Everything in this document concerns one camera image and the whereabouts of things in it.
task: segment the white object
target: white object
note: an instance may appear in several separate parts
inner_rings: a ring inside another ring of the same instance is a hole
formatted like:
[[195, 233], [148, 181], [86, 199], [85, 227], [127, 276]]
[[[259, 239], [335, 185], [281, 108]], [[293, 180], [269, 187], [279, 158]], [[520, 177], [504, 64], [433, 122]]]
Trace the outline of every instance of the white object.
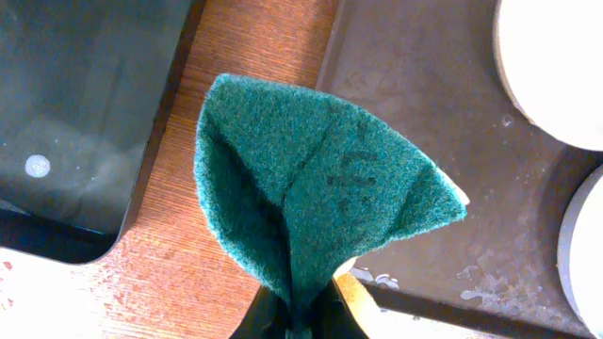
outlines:
[[582, 184], [563, 217], [557, 260], [574, 312], [603, 338], [603, 166]]
[[514, 105], [556, 139], [603, 151], [603, 1], [499, 0], [498, 73]]
[[32, 178], [43, 178], [50, 173], [50, 161], [44, 155], [31, 155], [25, 161], [25, 173]]

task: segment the white circular spot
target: white circular spot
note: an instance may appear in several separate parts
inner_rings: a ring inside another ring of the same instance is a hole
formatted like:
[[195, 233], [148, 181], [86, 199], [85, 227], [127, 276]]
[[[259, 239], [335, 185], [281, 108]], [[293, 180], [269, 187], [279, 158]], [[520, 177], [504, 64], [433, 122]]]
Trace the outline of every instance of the white circular spot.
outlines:
[[44, 155], [34, 154], [25, 161], [25, 173], [32, 178], [43, 178], [50, 172], [50, 161]]

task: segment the brown tray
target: brown tray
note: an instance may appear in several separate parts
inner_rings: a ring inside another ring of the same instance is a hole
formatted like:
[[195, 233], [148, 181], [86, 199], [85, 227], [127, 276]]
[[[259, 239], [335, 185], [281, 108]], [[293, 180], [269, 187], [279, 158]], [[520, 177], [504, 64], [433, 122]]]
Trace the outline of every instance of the brown tray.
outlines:
[[563, 212], [602, 153], [516, 110], [497, 77], [495, 0], [342, 0], [317, 89], [363, 106], [469, 196], [465, 221], [360, 258], [384, 308], [511, 337], [590, 337], [557, 264]]

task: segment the wood grain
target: wood grain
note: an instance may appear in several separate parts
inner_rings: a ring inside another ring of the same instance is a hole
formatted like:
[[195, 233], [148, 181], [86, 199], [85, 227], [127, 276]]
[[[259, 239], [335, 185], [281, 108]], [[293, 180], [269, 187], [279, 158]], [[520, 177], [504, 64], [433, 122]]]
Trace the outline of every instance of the wood grain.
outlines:
[[192, 159], [204, 94], [219, 73], [313, 87], [335, 8], [208, 1], [135, 227], [87, 266], [0, 250], [2, 337], [227, 337], [258, 282], [221, 250], [198, 207]]

